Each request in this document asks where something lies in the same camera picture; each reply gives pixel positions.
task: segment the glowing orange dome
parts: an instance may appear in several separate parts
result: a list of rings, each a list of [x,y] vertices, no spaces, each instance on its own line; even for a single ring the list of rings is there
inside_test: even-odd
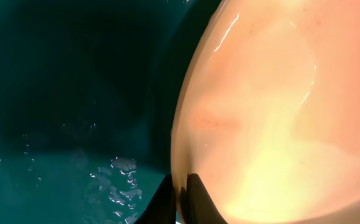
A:
[[[360,203],[360,1],[222,2],[187,71],[171,154],[177,193],[199,174],[230,224]]]

